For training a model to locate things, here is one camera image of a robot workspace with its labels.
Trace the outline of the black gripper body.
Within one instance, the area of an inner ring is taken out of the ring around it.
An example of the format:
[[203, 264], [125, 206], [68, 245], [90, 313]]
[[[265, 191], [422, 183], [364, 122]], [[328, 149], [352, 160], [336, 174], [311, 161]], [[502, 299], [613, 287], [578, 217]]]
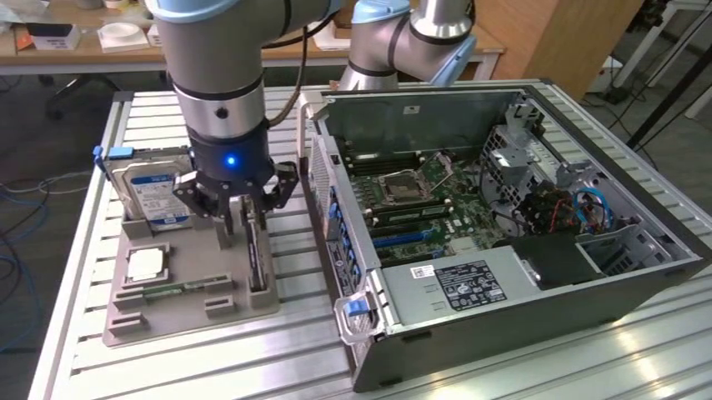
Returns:
[[224, 182], [253, 180], [263, 185], [273, 176], [269, 157], [268, 124], [260, 122], [239, 137], [216, 138], [187, 127], [193, 164], [203, 174]]

